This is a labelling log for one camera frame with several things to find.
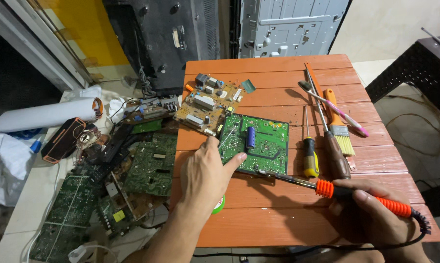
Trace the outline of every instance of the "solder wire spool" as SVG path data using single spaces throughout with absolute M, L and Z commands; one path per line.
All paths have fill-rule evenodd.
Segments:
M 248 135 L 246 136 L 246 148 L 254 149 L 255 140 L 256 140 L 256 131 L 254 130 L 254 127 L 249 126 Z
M 212 211 L 212 215 L 220 212 L 223 207 L 225 206 L 225 195 L 222 196 L 222 198 L 220 199 L 220 201 L 217 203 L 217 205 L 215 206 L 215 208 Z

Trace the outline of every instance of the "white wall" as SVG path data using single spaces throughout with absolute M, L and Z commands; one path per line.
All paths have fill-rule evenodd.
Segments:
M 417 39 L 440 36 L 440 0 L 353 0 L 330 54 L 351 62 L 397 58 Z

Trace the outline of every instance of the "orange wooden table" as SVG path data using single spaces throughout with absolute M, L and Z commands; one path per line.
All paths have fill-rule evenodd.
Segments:
M 412 206 L 431 223 L 432 234 L 425 236 L 423 241 L 440 241 L 436 222 L 346 55 L 190 61 L 186 65 L 184 84 L 192 83 L 199 73 L 210 74 L 226 83 L 237 82 L 238 85 L 250 79 L 257 90 L 245 94 L 235 112 L 289 122 L 288 175 L 302 177 L 303 105 L 313 104 L 310 96 L 297 84 L 305 79 L 306 61 L 311 63 L 322 90 L 332 88 L 339 108 L 350 113 L 369 132 L 370 136 L 366 139 L 351 134 L 357 166 L 352 178 L 372 179 L 403 192 Z M 314 106 L 308 107 L 307 112 L 310 136 L 316 140 L 320 177 L 326 178 L 329 170 L 323 149 L 323 126 Z M 205 140 L 205 135 L 180 125 L 170 211 L 182 195 L 179 180 L 181 165 Z M 351 221 L 343 221 L 329 213 L 329 199 L 320 198 L 304 187 L 278 180 L 271 183 L 236 172 L 225 196 L 225 207 L 205 224 L 197 247 L 349 244 L 362 241 L 361 231 L 355 229 Z

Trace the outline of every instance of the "white paper roll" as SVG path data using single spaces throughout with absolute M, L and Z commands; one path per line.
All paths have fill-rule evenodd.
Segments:
M 103 105 L 99 98 L 88 98 L 20 110 L 6 111 L 0 116 L 0 132 L 18 132 L 62 125 L 79 117 L 83 121 L 98 120 Z

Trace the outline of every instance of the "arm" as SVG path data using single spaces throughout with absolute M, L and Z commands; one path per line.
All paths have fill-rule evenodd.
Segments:
M 388 189 L 370 180 L 334 180 L 334 185 L 354 189 L 353 199 L 361 208 L 360 221 L 366 237 L 375 247 L 400 244 L 419 236 L 418 223 L 413 218 L 399 218 L 374 197 L 410 204 L 402 193 Z M 329 209 L 338 215 L 342 204 L 334 202 Z M 386 262 L 430 263 L 423 251 L 422 243 L 417 242 L 403 248 L 381 250 Z
M 189 262 L 200 231 L 225 194 L 233 172 L 246 159 L 239 153 L 223 165 L 219 141 L 207 138 L 181 169 L 183 196 L 141 262 Z

